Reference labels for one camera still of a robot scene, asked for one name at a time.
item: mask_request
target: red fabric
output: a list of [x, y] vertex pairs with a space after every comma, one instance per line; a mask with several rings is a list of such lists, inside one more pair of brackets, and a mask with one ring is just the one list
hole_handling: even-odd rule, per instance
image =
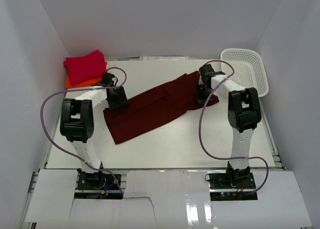
[[98, 50], [85, 56], [67, 57], [63, 65], [67, 68], [71, 86], [101, 77], [106, 71], [104, 55]]
[[[104, 119], [115, 144], [165, 125], [188, 110], [202, 108], [197, 102], [198, 81], [197, 71], [184, 74], [129, 99], [129, 108], [121, 111], [106, 108]], [[214, 95], [208, 106], [217, 102], [219, 99]]]

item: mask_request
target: laundry basket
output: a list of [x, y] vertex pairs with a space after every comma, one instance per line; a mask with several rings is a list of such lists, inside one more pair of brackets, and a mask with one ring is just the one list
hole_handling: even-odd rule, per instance
[[[232, 81], [245, 88], [256, 88], [259, 97], [265, 96], [269, 91], [265, 67], [261, 56], [248, 49], [230, 48], [221, 52], [221, 60], [227, 61], [234, 68]], [[221, 63], [222, 71], [226, 75], [232, 73], [231, 68]]]

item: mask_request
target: gray wall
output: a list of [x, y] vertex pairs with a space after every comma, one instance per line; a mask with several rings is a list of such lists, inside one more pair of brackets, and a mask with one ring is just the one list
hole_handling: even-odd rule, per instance
[[[64, 88], [67, 51], [39, 0], [0, 0], [0, 228], [20, 227], [48, 140], [40, 106]], [[50, 131], [61, 97], [46, 107]]]
[[271, 131], [316, 229], [320, 228], [319, 45], [320, 0], [282, 0], [256, 48], [269, 82], [262, 103]]
[[281, 0], [41, 0], [71, 56], [219, 57], [254, 50]]

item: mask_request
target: purple cable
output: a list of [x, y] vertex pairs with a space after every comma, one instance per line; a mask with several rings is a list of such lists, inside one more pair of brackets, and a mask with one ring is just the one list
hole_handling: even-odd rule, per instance
[[[212, 91], [210, 92], [208, 98], [206, 99], [206, 101], [205, 101], [205, 103], [203, 105], [203, 108], [202, 108], [202, 111], [201, 111], [201, 115], [200, 115], [200, 119], [199, 119], [199, 128], [198, 128], [198, 135], [199, 135], [200, 145], [201, 145], [203, 151], [205, 152], [205, 154], [207, 154], [209, 157], [211, 157], [213, 159], [216, 159], [216, 160], [226, 161], [226, 160], [235, 160], [235, 159], [246, 159], [245, 156], [217, 157], [217, 156], [211, 155], [206, 150], [206, 148], [204, 146], [204, 143], [202, 141], [201, 125], [202, 125], [202, 119], [203, 119], [203, 116], [204, 116], [204, 112], [205, 112], [206, 106], [207, 106], [210, 98], [214, 94], [214, 92], [218, 89], [218, 87], [220, 87], [226, 80], [228, 80], [230, 77], [232, 77], [235, 74], [235, 69], [232, 67], [232, 65], [230, 65], [228, 62], [226, 62], [224, 60], [210, 60], [210, 61], [206, 62], [204, 65], [207, 65], [207, 64], [213, 63], [213, 62], [221, 62], [221, 63], [227, 64], [231, 68], [232, 73], [230, 75], [228, 75], [225, 79], [223, 79], [218, 85], [216, 85], [216, 87], [214, 89], [212, 89]], [[265, 178], [264, 178], [264, 181], [262, 182], [262, 184], [257, 189], [255, 189], [254, 191], [250, 191], [250, 192], [246, 193], [246, 194], [253, 194], [253, 193], [256, 193], [257, 191], [259, 191], [266, 184], [266, 181], [267, 181], [268, 175], [269, 175], [269, 166], [268, 166], [267, 161], [265, 159], [263, 159], [262, 157], [260, 157], [260, 156], [252, 156], [252, 157], [248, 157], [247, 159], [260, 159], [265, 163], [265, 167], [266, 167], [266, 174], [265, 174]]]
[[92, 170], [95, 170], [95, 171], [98, 171], [98, 172], [107, 172], [107, 173], [110, 173], [110, 175], [113, 177], [114, 181], [116, 181], [116, 185], [118, 186], [120, 192], [122, 194], [124, 194], [124, 192], [122, 191], [120, 185], [119, 185], [119, 182], [117, 180], [117, 178], [115, 177], [115, 175], [108, 169], [105, 169], [105, 168], [95, 168], [93, 167], [92, 165], [90, 165], [88, 162], [86, 162], [82, 157], [78, 156], [77, 154], [74, 154], [70, 151], [67, 151], [65, 149], [63, 149], [61, 146], [59, 146], [57, 143], [55, 143], [55, 141], [51, 138], [51, 136], [49, 135], [48, 133], [48, 130], [46, 128], [46, 125], [45, 125], [45, 120], [44, 120], [44, 108], [45, 108], [45, 105], [47, 103], [47, 101], [49, 101], [50, 98], [56, 96], [56, 95], [59, 95], [59, 94], [62, 94], [62, 93], [70, 93], [70, 92], [83, 92], [83, 91], [93, 91], [93, 90], [103, 90], [103, 89], [115, 89], [115, 88], [119, 88], [121, 87], [123, 84], [125, 84], [126, 80], [127, 80], [127, 74], [126, 72], [121, 69], [120, 67], [116, 67], [116, 66], [113, 66], [113, 67], [110, 67], [108, 68], [106, 71], [109, 71], [110, 69], [118, 69], [120, 71], [122, 71], [124, 73], [124, 81], [120, 84], [120, 85], [117, 85], [117, 86], [106, 86], [106, 87], [97, 87], [97, 88], [83, 88], [83, 89], [70, 89], [70, 90], [62, 90], [62, 91], [57, 91], [51, 95], [49, 95], [42, 103], [41, 105], [41, 109], [40, 109], [40, 119], [41, 119], [41, 125], [42, 125], [42, 128], [43, 128], [43, 131], [46, 135], [46, 137], [48, 138], [48, 140], [56, 147], [58, 148], [59, 150], [63, 151], [64, 153], [67, 153], [75, 158], [78, 158], [80, 161], [82, 161], [84, 164], [86, 164], [90, 169]]

